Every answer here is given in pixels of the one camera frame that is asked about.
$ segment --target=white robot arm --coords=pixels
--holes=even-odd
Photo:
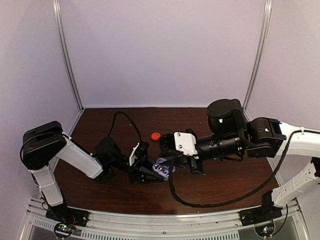
[[[280,128],[282,134],[287,137],[295,131],[301,131],[292,136],[286,153],[287,155],[312,157],[312,160],[308,162],[301,172],[284,185],[273,189],[272,201],[274,202],[274,206],[283,208],[292,199],[320,183],[320,159],[318,159],[320,158],[320,132],[311,129],[304,129],[303,127],[292,126],[284,122],[281,123]],[[287,141],[288,138],[282,143],[277,155],[281,155],[285,150]]]

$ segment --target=white backdrop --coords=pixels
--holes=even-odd
[[[85,107],[206,107],[244,100],[263,0],[64,0]]]
[[[51,1],[0,2],[0,239],[18,239],[32,194],[19,159],[25,131],[58,120],[69,131],[78,116]]]
[[[249,102],[253,118],[271,117],[320,130],[320,1],[273,1],[261,69]],[[288,156],[284,181],[300,172],[310,157]],[[298,198],[312,240],[319,239],[320,188]]]

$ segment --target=small object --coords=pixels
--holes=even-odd
[[[151,134],[151,139],[155,142],[159,141],[160,138],[161,138],[161,134],[158,132],[154,132]]]
[[[270,235],[275,232],[275,224],[274,222],[271,222],[264,225],[254,226],[254,230],[259,237],[270,237]]]
[[[168,161],[168,160],[162,157],[158,158],[156,162],[153,164],[152,169],[161,177],[163,177],[163,180],[167,181],[169,178],[169,166],[160,165],[165,161]],[[175,171],[176,171],[176,167],[174,166],[172,172],[174,173]]]
[[[57,223],[53,228],[53,233],[57,238],[66,239],[74,232],[74,227],[69,226],[63,222]]]

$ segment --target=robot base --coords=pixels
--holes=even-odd
[[[80,226],[80,227],[86,227],[87,226],[87,221],[88,221],[88,216],[89,212],[84,211],[84,210],[79,210],[79,209],[74,209],[74,208],[67,208],[68,213],[74,216],[75,218],[75,225]],[[45,217],[48,219],[52,219],[55,221],[59,221],[53,213],[50,210],[46,211]],[[66,221],[67,224],[73,225],[74,224],[74,219],[70,218],[69,220]]]

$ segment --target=wooden table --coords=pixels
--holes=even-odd
[[[198,137],[211,134],[205,108],[103,108],[86,109],[72,137],[89,152],[107,136],[116,111],[124,111],[140,129],[142,139],[150,143],[149,155],[160,153],[153,132],[161,134],[192,128]],[[132,125],[118,116],[112,137],[122,153],[129,155],[139,141]],[[278,187],[272,180],[263,190],[240,202],[218,208],[192,208],[175,201],[168,182],[131,185],[125,172],[114,170],[116,177],[107,184],[98,184],[64,161],[54,172],[69,206],[126,214],[186,214],[224,211],[261,204],[262,194]],[[194,175],[189,169],[177,169],[174,184],[177,194],[192,203],[213,204],[242,196],[267,179],[272,169],[266,158],[244,159],[242,162],[208,160],[205,175]]]

